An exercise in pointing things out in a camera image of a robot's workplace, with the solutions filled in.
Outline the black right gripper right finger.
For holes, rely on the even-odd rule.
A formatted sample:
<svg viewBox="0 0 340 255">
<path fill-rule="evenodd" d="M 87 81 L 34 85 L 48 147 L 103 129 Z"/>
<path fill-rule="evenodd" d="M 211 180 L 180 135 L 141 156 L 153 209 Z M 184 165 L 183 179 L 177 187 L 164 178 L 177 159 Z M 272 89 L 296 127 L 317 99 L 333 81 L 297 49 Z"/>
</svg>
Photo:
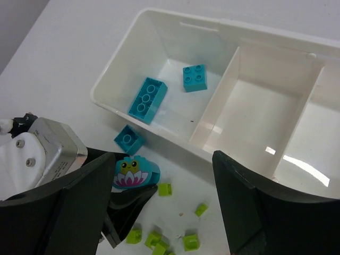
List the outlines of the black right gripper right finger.
<svg viewBox="0 0 340 255">
<path fill-rule="evenodd" d="M 215 151 L 231 254 L 339 254 L 339 200 L 281 185 Z"/>
</svg>

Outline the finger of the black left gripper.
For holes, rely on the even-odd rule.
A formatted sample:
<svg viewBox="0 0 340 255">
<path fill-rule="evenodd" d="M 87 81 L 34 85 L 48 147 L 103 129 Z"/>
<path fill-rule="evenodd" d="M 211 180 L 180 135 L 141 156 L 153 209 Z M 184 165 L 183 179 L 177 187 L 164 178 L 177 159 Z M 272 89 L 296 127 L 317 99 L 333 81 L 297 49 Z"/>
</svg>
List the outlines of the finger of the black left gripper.
<svg viewBox="0 0 340 255">
<path fill-rule="evenodd" d="M 156 184 L 150 184 L 110 194 L 102 236 L 112 248 L 116 248 L 125 240 L 143 207 L 157 190 Z"/>
</svg>

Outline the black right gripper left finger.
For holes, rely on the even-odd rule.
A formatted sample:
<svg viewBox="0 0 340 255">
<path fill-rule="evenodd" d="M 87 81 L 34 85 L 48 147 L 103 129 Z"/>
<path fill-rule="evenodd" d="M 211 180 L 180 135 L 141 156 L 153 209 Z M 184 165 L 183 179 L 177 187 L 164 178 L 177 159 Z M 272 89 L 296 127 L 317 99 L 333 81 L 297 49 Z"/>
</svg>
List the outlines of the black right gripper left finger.
<svg viewBox="0 0 340 255">
<path fill-rule="evenodd" d="M 95 254 L 115 156 L 1 201 L 1 254 Z"/>
</svg>

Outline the teal frog lotus brick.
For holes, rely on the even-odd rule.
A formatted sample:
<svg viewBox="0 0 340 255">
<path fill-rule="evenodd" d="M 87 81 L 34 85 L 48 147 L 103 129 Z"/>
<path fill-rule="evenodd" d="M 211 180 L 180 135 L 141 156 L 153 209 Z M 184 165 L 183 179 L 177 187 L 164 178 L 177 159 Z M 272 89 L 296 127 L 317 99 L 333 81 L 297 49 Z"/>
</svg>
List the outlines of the teal frog lotus brick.
<svg viewBox="0 0 340 255">
<path fill-rule="evenodd" d="M 159 166 L 145 157 L 124 157 L 115 166 L 113 187 L 120 190 L 157 184 L 160 180 Z"/>
</svg>

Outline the teal two-by-two brick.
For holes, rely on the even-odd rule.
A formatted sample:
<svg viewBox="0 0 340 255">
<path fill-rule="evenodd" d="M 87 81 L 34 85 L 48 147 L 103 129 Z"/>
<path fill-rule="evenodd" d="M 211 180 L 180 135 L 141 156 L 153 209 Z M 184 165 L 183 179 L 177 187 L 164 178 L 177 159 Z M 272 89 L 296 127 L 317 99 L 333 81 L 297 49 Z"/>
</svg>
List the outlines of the teal two-by-two brick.
<svg viewBox="0 0 340 255">
<path fill-rule="evenodd" d="M 126 125 L 114 139 L 116 144 L 128 155 L 132 156 L 144 145 L 145 139 L 135 129 Z"/>
</svg>

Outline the teal two-by-four brick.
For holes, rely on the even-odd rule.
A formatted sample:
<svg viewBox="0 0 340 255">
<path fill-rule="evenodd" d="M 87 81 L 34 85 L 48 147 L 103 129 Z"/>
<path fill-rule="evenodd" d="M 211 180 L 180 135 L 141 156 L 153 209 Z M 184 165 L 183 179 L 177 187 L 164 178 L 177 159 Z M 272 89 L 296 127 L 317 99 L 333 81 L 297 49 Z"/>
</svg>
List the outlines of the teal two-by-four brick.
<svg viewBox="0 0 340 255">
<path fill-rule="evenodd" d="M 146 77 L 128 110 L 128 114 L 150 124 L 165 98 L 167 90 L 168 87 L 164 82 Z"/>
</svg>

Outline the small teal slope brick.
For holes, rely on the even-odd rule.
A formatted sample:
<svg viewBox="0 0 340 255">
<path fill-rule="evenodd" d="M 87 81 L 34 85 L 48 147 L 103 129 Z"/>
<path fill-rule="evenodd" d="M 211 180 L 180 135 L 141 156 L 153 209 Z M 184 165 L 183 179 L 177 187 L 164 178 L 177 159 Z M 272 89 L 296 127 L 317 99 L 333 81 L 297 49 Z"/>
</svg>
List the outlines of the small teal slope brick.
<svg viewBox="0 0 340 255">
<path fill-rule="evenodd" d="M 183 68 L 183 87 L 185 92 L 207 90 L 207 72 L 204 64 Z"/>
</svg>

